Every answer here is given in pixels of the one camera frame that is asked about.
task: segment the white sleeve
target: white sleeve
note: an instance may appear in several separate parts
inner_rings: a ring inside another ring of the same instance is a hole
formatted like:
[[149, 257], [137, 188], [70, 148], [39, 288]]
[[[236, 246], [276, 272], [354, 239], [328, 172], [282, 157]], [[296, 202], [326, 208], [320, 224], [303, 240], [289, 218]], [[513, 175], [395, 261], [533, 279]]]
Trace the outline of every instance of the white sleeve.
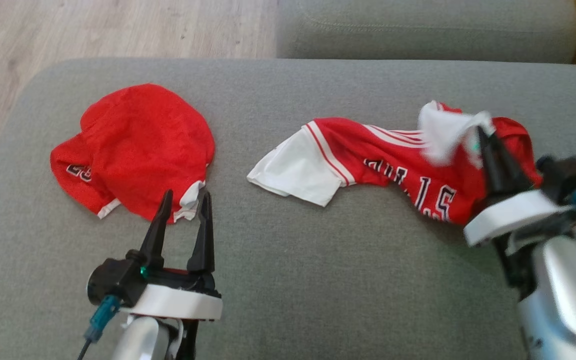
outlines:
[[322, 207], [342, 183], [304, 128], [264, 156], [247, 174], [247, 180], [269, 192], [292, 195]]

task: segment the gray sofa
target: gray sofa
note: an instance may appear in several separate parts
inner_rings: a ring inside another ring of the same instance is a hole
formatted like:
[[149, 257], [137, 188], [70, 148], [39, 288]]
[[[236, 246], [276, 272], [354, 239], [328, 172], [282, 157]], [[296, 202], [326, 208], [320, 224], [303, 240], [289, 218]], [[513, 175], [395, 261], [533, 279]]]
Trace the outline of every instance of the gray sofa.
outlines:
[[570, 63], [574, 0], [279, 0], [277, 55]]
[[[430, 221], [396, 187], [341, 189], [325, 208], [247, 182], [263, 155], [315, 117], [414, 129], [441, 100], [521, 122], [538, 155], [576, 154], [576, 66], [476, 61], [82, 59], [37, 75], [0, 137], [0, 360], [76, 358], [94, 307], [84, 290], [147, 221], [100, 220], [49, 166], [89, 105], [152, 82], [201, 112], [216, 143], [212, 192], [222, 321], [199, 326], [199, 359], [517, 360], [515, 302], [492, 248]], [[183, 267], [198, 221], [166, 231]], [[87, 360], [110, 357], [121, 319]]]

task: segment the gray ottoman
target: gray ottoman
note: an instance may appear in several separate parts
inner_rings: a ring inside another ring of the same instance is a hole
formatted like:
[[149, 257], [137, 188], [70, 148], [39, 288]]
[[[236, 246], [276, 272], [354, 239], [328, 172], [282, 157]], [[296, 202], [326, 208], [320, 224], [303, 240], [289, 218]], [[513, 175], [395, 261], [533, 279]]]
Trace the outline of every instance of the gray ottoman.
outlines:
[[[246, 174], [314, 117], [414, 129], [432, 99], [520, 121], [537, 154], [576, 154], [576, 66], [87, 59], [37, 75], [0, 137], [0, 360], [75, 359], [95, 310], [90, 272], [141, 244], [147, 221], [83, 209], [49, 154], [93, 102], [146, 82], [194, 105], [216, 143], [207, 187], [224, 313], [199, 326], [199, 359], [521, 358], [517, 296], [492, 248], [467, 248], [461, 228], [423, 218], [394, 186], [344, 188], [321, 208]], [[169, 226], [167, 266], [185, 266], [198, 226]], [[110, 357], [121, 320], [87, 360]]]
[[573, 0], [279, 0], [277, 56], [570, 63]]

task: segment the red and white jersey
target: red and white jersey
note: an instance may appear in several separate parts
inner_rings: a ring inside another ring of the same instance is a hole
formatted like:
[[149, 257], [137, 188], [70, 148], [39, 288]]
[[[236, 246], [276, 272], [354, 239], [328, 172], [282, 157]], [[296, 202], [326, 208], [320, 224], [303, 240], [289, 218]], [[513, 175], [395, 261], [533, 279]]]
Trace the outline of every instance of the red and white jersey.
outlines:
[[528, 177], [541, 184], [523, 126], [510, 118], [491, 119], [487, 112], [462, 114], [434, 101], [420, 112], [419, 130], [315, 119], [263, 157], [247, 179], [322, 207], [339, 187], [394, 182], [421, 214], [466, 224], [486, 196], [477, 125], [496, 131]]

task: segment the light wood floor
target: light wood floor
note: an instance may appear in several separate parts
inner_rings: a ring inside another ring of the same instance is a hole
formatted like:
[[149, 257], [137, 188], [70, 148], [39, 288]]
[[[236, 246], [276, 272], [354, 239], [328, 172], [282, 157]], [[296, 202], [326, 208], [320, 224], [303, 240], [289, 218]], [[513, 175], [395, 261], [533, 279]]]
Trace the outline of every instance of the light wood floor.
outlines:
[[89, 57], [269, 58], [277, 0], [0, 0], [0, 131], [38, 71]]

